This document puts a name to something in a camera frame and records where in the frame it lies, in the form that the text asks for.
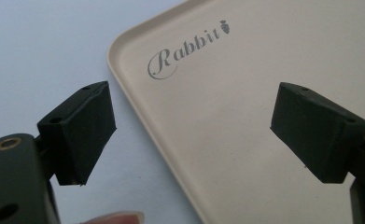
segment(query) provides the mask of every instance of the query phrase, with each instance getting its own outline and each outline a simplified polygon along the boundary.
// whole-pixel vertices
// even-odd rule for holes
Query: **white tray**
[[[365,1],[188,1],[107,59],[204,223],[352,223],[352,176],[320,183],[269,127],[281,81],[365,118]]]

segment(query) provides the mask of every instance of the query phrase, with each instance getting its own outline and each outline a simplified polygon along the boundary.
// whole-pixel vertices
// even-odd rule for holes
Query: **finger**
[[[141,212],[117,212],[96,217],[83,224],[143,224],[144,214]]]

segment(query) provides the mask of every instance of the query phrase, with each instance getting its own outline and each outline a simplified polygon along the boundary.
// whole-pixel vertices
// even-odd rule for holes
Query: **white surface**
[[[269,127],[281,81],[365,118],[365,3],[189,1],[108,64],[204,223],[352,223],[352,176],[320,183]]]
[[[108,80],[118,129],[87,186],[59,187],[63,223],[139,210],[146,223],[199,223],[112,77],[108,47],[122,32],[181,0],[0,1],[0,137],[38,135],[36,123],[79,88]]]

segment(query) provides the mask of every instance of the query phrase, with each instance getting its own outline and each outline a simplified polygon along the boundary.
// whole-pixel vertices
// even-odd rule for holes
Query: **screw hole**
[[[21,143],[19,137],[12,137],[0,142],[0,150],[7,150],[18,146]]]
[[[50,123],[60,123],[63,119],[62,118],[55,118],[55,119],[51,119]]]
[[[0,221],[12,217],[19,210],[16,203],[11,203],[0,208]]]

